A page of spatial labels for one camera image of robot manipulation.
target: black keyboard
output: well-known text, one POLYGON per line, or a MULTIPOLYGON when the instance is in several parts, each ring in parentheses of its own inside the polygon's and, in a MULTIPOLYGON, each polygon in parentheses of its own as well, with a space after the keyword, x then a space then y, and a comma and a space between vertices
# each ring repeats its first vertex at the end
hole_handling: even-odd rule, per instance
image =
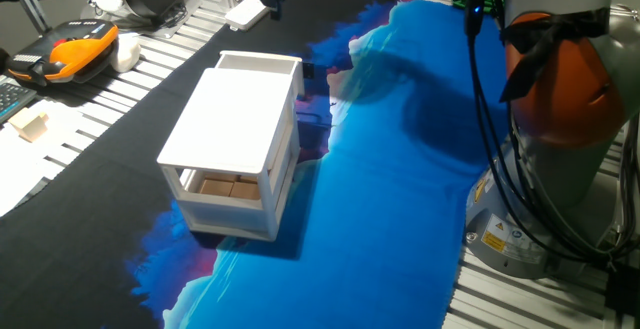
POLYGON ((0 84, 0 124, 9 120, 18 110, 35 98, 35 90, 9 83, 0 84))

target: white object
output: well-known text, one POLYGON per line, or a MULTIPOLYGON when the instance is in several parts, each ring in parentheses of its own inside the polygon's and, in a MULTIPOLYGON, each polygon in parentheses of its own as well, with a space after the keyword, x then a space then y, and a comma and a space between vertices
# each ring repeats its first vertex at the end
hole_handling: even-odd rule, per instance
POLYGON ((249 30, 258 20, 267 14, 269 8, 260 0, 243 0, 235 8, 231 9, 225 19, 231 29, 249 30))
POLYGON ((300 151, 301 67, 299 58, 222 52, 205 70, 158 157, 192 231, 275 240, 300 151), (206 173, 257 178, 260 199, 200 194, 206 173))
POLYGON ((118 9, 124 6, 124 2, 122 0, 93 0, 94 3, 101 10, 107 13, 116 12, 118 9))
POLYGON ((29 108, 23 108, 9 119, 9 124, 18 132, 20 137, 29 143, 34 142, 47 131, 45 122, 49 120, 46 113, 38 114, 29 108))
POLYGON ((62 144, 69 142, 82 119, 76 109, 49 100, 40 100, 30 109, 49 117, 47 131, 33 143, 21 139, 11 124, 0 125, 0 157, 11 158, 3 162, 0 175, 0 217, 47 176, 51 163, 43 158, 58 157, 54 153, 64 150, 62 144))
POLYGON ((118 50, 111 56, 111 66, 119 73, 128 72, 140 60, 142 48, 138 39, 130 35, 118 36, 118 50))

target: aluminum profile table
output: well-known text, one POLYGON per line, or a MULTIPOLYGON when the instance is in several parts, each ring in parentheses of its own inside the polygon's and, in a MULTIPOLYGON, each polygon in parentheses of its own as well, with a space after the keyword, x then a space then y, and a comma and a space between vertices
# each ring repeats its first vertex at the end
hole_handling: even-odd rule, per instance
MULTIPOLYGON (((82 113, 79 129, 43 159, 43 179, 25 197, 42 190, 85 148, 126 114, 171 72, 189 59, 223 25, 223 0, 202 6, 171 39, 141 37, 142 58, 127 73, 107 70, 90 82, 60 86, 55 99, 82 113)), ((430 0, 451 4, 451 0, 430 0)), ((601 166, 617 176, 621 133, 601 166)), ((637 257, 633 258, 637 266, 637 257)), ((631 329, 634 318, 604 306, 607 274, 592 268, 572 282, 523 280, 502 275, 463 247, 444 328, 605 328, 631 329)))

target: yellow warning sticker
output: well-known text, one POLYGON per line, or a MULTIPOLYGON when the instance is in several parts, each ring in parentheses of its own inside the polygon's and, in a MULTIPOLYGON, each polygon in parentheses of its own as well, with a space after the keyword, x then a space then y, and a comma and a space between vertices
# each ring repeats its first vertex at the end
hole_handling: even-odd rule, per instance
POLYGON ((491 234, 490 232, 484 232, 484 236, 482 237, 482 241, 493 249, 502 253, 504 250, 504 245, 506 242, 497 236, 491 234))
POLYGON ((491 174, 491 171, 487 171, 482 176, 482 178, 478 181, 478 184, 476 185, 476 191, 473 199, 474 202, 477 203, 478 200, 480 200, 483 189, 485 193, 488 193, 489 189, 491 189, 492 186, 493 186, 493 174, 491 174))
POLYGON ((476 195, 475 198, 473 199, 474 202, 478 202, 478 200, 480 200, 480 196, 482 195, 482 189, 484 189, 484 185, 487 183, 486 180, 484 180, 484 178, 480 179, 480 181, 478 182, 478 185, 476 186, 476 195))
POLYGON ((545 252, 532 242, 517 226, 491 214, 482 234, 482 242, 509 258, 525 263, 540 264, 545 252))

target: white cube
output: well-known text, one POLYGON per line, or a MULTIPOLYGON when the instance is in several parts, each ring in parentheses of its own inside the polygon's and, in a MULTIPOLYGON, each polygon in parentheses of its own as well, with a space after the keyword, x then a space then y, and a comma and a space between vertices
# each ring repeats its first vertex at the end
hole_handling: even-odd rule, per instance
POLYGON ((302 62, 221 54, 158 163, 192 231, 275 240, 300 151, 295 98, 302 62))
POLYGON ((47 131, 45 122, 49 119, 47 114, 23 108, 9 119, 9 124, 20 134, 20 137, 33 143, 47 131))

